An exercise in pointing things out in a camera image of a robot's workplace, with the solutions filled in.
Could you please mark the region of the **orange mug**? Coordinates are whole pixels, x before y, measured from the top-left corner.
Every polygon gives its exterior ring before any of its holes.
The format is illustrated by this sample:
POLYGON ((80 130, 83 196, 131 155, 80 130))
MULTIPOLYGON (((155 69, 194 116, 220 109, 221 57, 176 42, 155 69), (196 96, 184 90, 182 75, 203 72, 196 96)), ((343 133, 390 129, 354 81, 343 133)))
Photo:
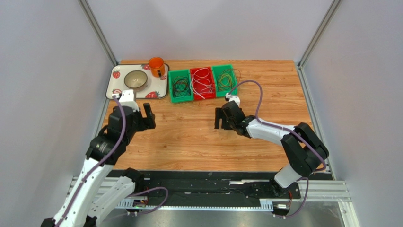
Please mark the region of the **orange mug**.
POLYGON ((165 63, 160 57, 153 57, 149 60, 149 67, 154 77, 162 77, 165 73, 165 63))

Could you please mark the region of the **green bin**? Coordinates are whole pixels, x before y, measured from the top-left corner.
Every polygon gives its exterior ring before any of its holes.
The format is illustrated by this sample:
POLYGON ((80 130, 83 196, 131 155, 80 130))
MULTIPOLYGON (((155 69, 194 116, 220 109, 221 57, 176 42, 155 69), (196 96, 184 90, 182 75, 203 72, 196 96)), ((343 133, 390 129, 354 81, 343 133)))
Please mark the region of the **green bin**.
POLYGON ((225 97, 238 84, 236 70, 232 64, 211 67, 216 85, 216 97, 225 97))
POLYGON ((169 71, 168 83, 172 103, 193 101, 190 70, 169 71))

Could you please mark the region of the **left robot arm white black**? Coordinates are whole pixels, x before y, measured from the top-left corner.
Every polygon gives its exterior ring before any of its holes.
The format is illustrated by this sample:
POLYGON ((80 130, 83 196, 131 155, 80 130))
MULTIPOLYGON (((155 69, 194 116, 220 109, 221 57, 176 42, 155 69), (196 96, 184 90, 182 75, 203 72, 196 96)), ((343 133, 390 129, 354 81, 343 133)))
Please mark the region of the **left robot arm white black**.
POLYGON ((107 192, 96 198, 134 134, 156 127, 150 104, 144 103, 143 107, 145 116, 134 108, 134 102, 113 109, 108 124, 90 142, 81 173, 63 206, 56 215, 43 220, 43 227, 98 227, 126 196, 145 190, 144 174, 127 168, 107 192))

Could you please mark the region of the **left green bin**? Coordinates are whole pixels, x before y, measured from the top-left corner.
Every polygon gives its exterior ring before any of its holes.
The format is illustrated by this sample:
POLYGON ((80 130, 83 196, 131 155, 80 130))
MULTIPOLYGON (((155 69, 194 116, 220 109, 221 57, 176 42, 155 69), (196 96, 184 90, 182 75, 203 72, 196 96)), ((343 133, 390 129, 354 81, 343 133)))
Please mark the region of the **left green bin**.
POLYGON ((168 83, 172 103, 193 101, 190 70, 169 71, 168 83))

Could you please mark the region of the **aluminium frame rail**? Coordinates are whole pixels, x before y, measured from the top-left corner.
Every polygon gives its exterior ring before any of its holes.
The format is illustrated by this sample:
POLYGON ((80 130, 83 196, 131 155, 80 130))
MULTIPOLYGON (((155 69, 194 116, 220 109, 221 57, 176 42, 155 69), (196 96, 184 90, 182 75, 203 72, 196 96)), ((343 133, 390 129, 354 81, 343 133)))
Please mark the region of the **aluminium frame rail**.
POLYGON ((139 197, 122 199, 105 227, 357 227, 344 181, 328 173, 269 192, 273 172, 146 171, 139 197))

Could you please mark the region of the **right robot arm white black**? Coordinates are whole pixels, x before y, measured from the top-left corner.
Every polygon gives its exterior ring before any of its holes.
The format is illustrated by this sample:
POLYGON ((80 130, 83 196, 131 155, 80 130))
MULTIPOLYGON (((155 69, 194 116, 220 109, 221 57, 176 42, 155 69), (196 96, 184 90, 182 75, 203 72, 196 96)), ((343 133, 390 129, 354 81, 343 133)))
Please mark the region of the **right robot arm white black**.
POLYGON ((235 101, 215 109, 215 129, 233 130, 238 135, 260 139, 281 146, 288 164, 271 179, 277 190, 286 189, 303 177, 309 177, 329 157, 329 151, 306 123, 280 125, 246 116, 235 101))

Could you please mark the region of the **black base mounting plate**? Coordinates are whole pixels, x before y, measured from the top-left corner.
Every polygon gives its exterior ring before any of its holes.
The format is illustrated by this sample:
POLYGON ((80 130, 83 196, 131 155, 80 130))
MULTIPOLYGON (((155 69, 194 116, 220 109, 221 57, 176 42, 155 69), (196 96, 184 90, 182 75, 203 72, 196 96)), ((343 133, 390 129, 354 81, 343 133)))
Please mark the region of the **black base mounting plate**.
POLYGON ((293 183, 281 194, 272 192, 274 172, 142 171, 144 178, 135 192, 147 193, 148 205, 178 207, 259 207, 261 199, 301 199, 293 183))

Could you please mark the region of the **red bin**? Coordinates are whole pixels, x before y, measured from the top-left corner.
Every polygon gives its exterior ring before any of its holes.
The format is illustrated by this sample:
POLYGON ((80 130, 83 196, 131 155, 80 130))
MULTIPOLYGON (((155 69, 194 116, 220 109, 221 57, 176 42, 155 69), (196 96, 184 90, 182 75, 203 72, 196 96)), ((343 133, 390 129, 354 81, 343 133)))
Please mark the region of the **red bin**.
POLYGON ((190 76, 194 100, 216 97, 216 85, 211 67, 192 68, 190 76))

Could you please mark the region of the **right green bin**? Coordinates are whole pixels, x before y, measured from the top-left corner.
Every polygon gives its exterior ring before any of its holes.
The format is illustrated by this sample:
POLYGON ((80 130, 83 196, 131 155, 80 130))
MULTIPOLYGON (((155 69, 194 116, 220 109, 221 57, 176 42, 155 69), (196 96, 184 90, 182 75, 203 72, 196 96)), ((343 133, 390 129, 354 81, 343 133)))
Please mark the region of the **right green bin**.
POLYGON ((216 85, 216 97, 225 97, 238 84, 236 70, 232 64, 211 67, 216 85))

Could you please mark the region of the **beige ceramic bowl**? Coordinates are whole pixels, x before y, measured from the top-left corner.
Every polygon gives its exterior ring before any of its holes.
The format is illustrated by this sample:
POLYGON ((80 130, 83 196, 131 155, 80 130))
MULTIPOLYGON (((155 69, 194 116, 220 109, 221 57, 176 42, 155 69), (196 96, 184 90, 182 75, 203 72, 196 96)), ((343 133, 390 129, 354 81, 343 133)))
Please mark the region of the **beige ceramic bowl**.
POLYGON ((124 84, 129 89, 139 92, 148 86, 148 76, 144 71, 134 70, 124 77, 124 84))

